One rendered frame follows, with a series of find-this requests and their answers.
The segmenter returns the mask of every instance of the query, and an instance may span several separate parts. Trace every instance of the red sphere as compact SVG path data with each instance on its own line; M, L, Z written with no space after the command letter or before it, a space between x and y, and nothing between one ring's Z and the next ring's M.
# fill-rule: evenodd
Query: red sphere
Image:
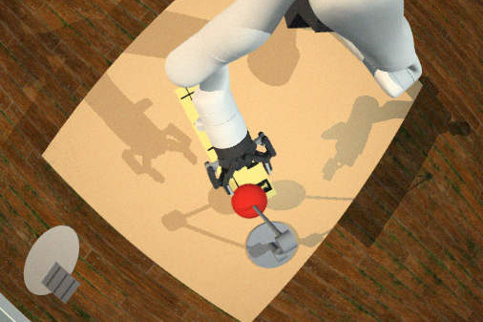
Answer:
M266 209L267 199L263 189L257 184L243 184L238 187L231 198L231 205L235 212L245 219L253 219L259 216L253 206L261 212Z

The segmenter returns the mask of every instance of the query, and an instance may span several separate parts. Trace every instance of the metal rod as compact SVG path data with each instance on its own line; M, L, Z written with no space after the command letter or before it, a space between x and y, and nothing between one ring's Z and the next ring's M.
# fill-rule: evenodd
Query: metal rod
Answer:
M262 214L262 212L259 210L258 207L253 205L253 208L255 208L255 211L259 214L259 216L265 221L265 223L277 234L277 236L282 235L282 233L272 224L270 220L266 218L265 215Z

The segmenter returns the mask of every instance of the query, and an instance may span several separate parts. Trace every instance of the wooden floor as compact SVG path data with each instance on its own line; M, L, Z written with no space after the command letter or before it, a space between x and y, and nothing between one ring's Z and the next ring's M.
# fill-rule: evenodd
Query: wooden floor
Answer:
M0 292L31 321L233 321L102 220L41 158L174 0L0 0ZM483 0L406 0L424 88L339 224L257 318L483 320ZM31 294L34 241L80 239L68 304Z

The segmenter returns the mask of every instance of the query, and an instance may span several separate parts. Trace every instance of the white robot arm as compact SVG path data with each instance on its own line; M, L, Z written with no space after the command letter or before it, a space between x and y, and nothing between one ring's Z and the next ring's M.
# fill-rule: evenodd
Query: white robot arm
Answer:
M294 1L237 0L166 58L165 71L173 83L186 88L199 85L193 94L199 114L196 125L206 132L220 161L205 165L213 185L222 185L229 194L234 170L261 161L269 172L269 159L275 151L263 133L251 139L230 91L228 64L258 49ZM386 93L398 97L419 78L421 66L404 17L404 0L309 2L317 17L343 37ZM267 152L256 151L257 144L264 145ZM216 179L218 166L221 175Z

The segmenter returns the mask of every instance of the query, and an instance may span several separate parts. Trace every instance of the yellow strip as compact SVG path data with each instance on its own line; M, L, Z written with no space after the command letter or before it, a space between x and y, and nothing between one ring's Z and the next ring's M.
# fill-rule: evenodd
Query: yellow strip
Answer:
M198 115L195 105L193 104L191 96L197 88L198 85L192 88L177 88L176 94L178 100L181 102L181 106L183 107L184 112L191 121L193 129L195 129L195 132L197 133L201 145L203 146L204 150L208 155L208 159L210 160L210 162L212 162L217 160L217 153L213 149L210 139L206 136L206 133L200 132L195 126L195 121L200 116ZM217 172L218 176L220 175L220 171L221 169L219 168ZM229 184L231 189L235 191L238 186L247 183L259 184L265 191L266 197L268 199L276 195L275 189L273 188L272 183L268 179L265 169L263 168L263 165L261 163L258 163L254 167L245 167L240 171L235 172L235 174L233 175L233 179L230 180Z

